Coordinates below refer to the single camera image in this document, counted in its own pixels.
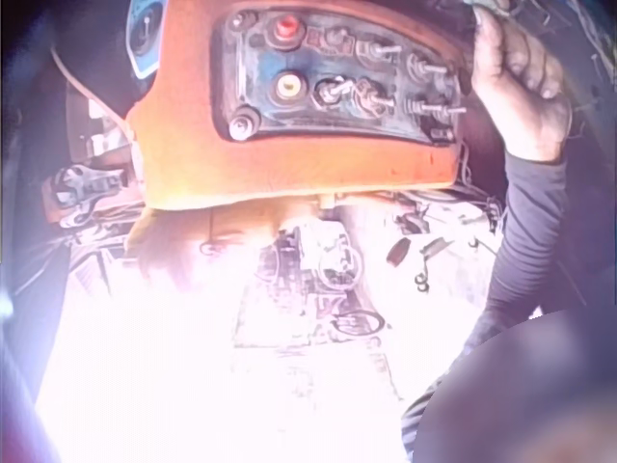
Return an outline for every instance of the metal bracket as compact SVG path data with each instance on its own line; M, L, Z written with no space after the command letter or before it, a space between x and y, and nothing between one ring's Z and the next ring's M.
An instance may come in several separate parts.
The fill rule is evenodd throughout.
M52 187L60 208L74 210L60 221L65 229L84 225L102 198L117 195L126 186L123 169L100 171L82 165L61 170L53 179Z

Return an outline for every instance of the hand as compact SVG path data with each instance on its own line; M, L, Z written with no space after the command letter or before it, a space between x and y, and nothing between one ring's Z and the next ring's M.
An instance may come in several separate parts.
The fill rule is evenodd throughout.
M505 143L521 159L554 162L572 123L561 93L563 68L511 21L473 7L477 19L471 83Z

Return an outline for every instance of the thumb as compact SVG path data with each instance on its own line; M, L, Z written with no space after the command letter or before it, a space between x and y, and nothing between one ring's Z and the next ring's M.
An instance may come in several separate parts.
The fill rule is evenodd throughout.
M482 7L473 7L476 18L473 80L478 84L497 80L503 72L504 34L496 17Z

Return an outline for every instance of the person's arm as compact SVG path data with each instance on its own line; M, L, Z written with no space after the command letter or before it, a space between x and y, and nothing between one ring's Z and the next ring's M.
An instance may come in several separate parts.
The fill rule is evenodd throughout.
M521 160L506 153L508 219L496 256L486 309L457 361L493 336L529 319L549 275L566 208L565 167ZM440 377L403 416L403 443L411 457L417 427Z
M539 305L567 203L561 151L571 112L559 95L563 71L541 45L538 48L539 42L511 23L499 23L481 9L476 16L473 84L504 138L509 215L486 308L455 363L486 340L526 321ZM519 62L523 49L526 64ZM538 72L533 67L540 63ZM444 377L403 415L402 439L410 461L420 419Z

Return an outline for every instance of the gray sleeve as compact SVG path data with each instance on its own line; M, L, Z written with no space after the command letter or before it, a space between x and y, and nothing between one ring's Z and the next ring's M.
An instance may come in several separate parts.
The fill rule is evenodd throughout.
M540 303L549 276L566 206L566 162L540 164L506 153L508 216L496 256L484 312L476 321L463 352L521 323ZM444 376L414 402L402 419L402 438L413 459L417 428L426 405Z

